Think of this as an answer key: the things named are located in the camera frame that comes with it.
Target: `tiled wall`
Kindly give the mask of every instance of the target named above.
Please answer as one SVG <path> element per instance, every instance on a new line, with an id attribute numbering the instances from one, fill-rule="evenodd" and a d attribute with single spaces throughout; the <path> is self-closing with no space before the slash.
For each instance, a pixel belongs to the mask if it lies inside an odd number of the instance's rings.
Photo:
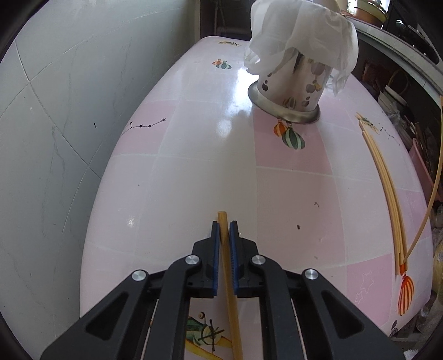
<path id="1" fill-rule="evenodd" d="M 0 311 L 35 359 L 79 316 L 100 178 L 134 110 L 190 47 L 193 7 L 50 0 L 0 63 Z"/>

